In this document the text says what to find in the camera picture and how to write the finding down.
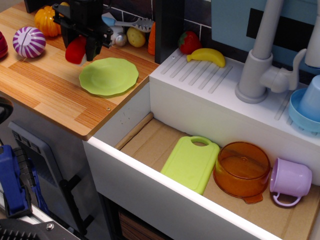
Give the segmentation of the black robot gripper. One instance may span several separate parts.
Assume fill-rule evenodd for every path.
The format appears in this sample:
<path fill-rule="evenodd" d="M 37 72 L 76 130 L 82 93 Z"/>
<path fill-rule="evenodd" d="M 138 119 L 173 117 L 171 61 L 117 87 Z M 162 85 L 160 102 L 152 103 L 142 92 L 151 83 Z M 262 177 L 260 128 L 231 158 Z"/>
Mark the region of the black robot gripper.
<path fill-rule="evenodd" d="M 86 37 L 85 54 L 90 62 L 100 54 L 102 46 L 112 45 L 113 30 L 102 20 L 105 10 L 102 0 L 70 0 L 69 6 L 55 3 L 52 8 L 65 48 L 79 36 Z"/>

